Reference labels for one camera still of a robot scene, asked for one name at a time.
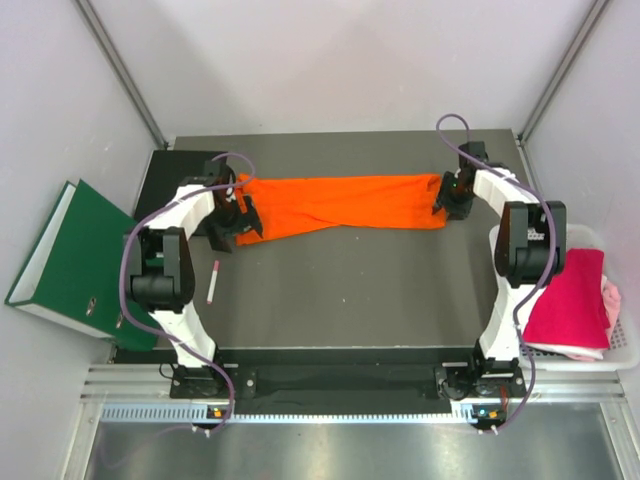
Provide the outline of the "black notebook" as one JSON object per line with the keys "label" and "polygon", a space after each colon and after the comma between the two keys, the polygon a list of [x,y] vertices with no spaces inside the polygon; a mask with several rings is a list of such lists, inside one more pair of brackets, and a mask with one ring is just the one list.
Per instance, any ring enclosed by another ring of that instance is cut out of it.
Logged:
{"label": "black notebook", "polygon": [[191,177],[214,176],[218,167],[209,162],[219,155],[216,151],[156,150],[153,152],[133,218],[142,220],[169,203],[183,180]]}

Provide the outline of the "white plastic laundry basket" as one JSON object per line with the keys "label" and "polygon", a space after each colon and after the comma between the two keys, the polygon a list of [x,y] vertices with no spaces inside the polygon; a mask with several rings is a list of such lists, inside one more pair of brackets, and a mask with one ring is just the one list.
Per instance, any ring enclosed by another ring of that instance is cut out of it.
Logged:
{"label": "white plastic laundry basket", "polygon": [[[528,368],[526,351],[520,347],[513,323],[513,310],[531,290],[530,285],[513,289],[508,281],[496,277],[498,293],[489,323],[479,338],[484,356],[510,361],[517,358]],[[531,356],[540,370],[558,372],[613,372],[631,369],[639,364],[639,333],[624,314],[618,316],[615,325],[606,332],[609,347],[585,348],[579,346],[541,343],[530,345]]]}

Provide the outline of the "magenta t shirt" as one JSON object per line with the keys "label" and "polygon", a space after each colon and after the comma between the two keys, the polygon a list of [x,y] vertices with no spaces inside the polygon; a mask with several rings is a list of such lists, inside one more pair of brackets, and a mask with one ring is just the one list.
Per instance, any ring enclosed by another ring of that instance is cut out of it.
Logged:
{"label": "magenta t shirt", "polygon": [[572,248],[564,270],[536,301],[524,329],[528,344],[605,349],[609,321],[602,298],[604,252]]}

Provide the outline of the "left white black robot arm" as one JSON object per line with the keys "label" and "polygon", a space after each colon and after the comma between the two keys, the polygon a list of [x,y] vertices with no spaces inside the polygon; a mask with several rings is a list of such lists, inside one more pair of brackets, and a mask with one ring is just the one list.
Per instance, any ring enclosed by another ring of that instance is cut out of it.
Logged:
{"label": "left white black robot arm", "polygon": [[189,240],[199,228],[214,251],[230,252],[230,242],[264,227],[228,154],[206,161],[201,176],[187,177],[173,198],[144,217],[124,237],[118,296],[129,323],[168,339],[177,354],[174,381],[191,380],[205,396],[235,393],[229,374],[216,362],[217,344],[205,331],[194,304],[196,276]]}

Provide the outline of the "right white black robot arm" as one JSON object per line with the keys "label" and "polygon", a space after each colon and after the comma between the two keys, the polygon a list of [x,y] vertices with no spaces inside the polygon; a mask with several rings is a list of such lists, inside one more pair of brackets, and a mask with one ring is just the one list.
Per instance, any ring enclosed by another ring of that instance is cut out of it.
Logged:
{"label": "right white black robot arm", "polygon": [[543,201],[505,166],[490,162],[483,142],[468,141],[458,153],[457,170],[441,178],[433,213],[464,220],[479,199],[499,216],[490,233],[498,294],[489,323],[467,365],[443,368],[439,382],[442,395],[462,400],[521,384],[524,329],[535,302],[564,268],[567,226],[565,205]]}

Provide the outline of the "orange t shirt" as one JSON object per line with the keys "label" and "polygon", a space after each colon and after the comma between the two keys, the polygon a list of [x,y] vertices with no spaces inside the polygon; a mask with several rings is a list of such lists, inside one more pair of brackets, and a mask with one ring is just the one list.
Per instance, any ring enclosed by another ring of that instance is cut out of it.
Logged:
{"label": "orange t shirt", "polygon": [[242,188],[258,212],[263,232],[236,237],[248,246],[333,227],[436,230],[446,213],[433,211],[440,177],[382,175],[251,180]]}

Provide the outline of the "pink white marker pen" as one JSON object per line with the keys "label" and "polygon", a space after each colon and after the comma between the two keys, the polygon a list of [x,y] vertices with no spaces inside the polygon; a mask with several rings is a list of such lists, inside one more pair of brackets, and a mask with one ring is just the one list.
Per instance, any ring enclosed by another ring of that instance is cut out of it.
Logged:
{"label": "pink white marker pen", "polygon": [[210,277],[210,281],[207,289],[207,295],[206,295],[206,303],[208,305],[211,305],[213,303],[219,268],[220,268],[220,261],[215,260],[212,267],[211,277]]}

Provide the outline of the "light pink t shirt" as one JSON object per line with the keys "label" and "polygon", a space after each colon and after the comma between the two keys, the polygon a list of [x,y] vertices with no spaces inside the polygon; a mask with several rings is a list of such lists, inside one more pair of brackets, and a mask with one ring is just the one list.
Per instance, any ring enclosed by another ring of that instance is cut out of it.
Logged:
{"label": "light pink t shirt", "polygon": [[[622,296],[617,288],[606,275],[601,276],[602,303],[606,315],[605,334],[607,340],[611,341],[613,331],[618,322]],[[582,362],[593,362],[602,360],[605,349],[584,349],[581,354],[568,354],[567,357]]]}

